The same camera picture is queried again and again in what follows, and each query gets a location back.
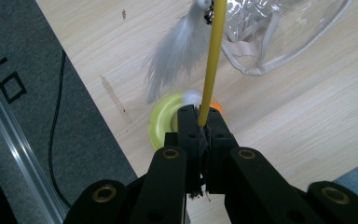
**brass screw hole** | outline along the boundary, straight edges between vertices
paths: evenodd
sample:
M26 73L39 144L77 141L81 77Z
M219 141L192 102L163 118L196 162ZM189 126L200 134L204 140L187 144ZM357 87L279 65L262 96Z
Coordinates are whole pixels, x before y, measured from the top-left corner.
M117 189L115 187L106 185L96 189L92 193L92 199L96 203L107 203L113 198L115 198L116 194L117 194Z
M251 160L255 157L255 153L248 149L241 149L238 151L238 155L246 160Z
M350 197L347 194L342 192L339 189L332 187L323 187L321 188L322 195L328 200L338 203L338 204L348 204L350 203Z
M175 159L179 156L179 152L176 149L166 149L162 152L162 156L165 159Z

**metal rail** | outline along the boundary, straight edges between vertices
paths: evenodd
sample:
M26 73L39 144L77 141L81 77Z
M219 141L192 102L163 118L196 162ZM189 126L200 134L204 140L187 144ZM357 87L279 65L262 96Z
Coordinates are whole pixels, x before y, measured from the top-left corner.
M0 131L48 223L62 223L66 214L44 175L19 123L0 91Z

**white feather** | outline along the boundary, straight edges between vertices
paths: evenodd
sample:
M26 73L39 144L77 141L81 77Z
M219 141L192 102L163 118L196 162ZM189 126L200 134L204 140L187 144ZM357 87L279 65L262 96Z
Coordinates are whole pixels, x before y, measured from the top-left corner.
M162 87L172 86L182 74L191 75L208 52L211 28L203 15L210 5L211 0L196 0L148 59L149 104L158 98Z

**light wood surface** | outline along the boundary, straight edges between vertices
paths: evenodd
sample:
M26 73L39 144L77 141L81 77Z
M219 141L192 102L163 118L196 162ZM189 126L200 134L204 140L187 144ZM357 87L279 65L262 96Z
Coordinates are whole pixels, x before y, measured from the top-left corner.
M36 0L137 175L154 153L143 67L191 1ZM202 87L201 67L192 86ZM263 77L222 55L214 97L239 144L288 182L334 180L358 166L358 1L310 48ZM188 200L193 223L229 223L223 197Z

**gray mat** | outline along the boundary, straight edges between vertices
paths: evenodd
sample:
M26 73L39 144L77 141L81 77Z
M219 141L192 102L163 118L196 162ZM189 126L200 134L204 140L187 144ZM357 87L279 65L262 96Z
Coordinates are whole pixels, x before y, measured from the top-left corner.
M61 54L61 45L35 1L0 1L0 82L12 77L3 85L9 105L47 176ZM64 70L53 165L58 185L70 203L98 180L128 184L136 178L69 60ZM0 184L19 223L44 223L1 135Z

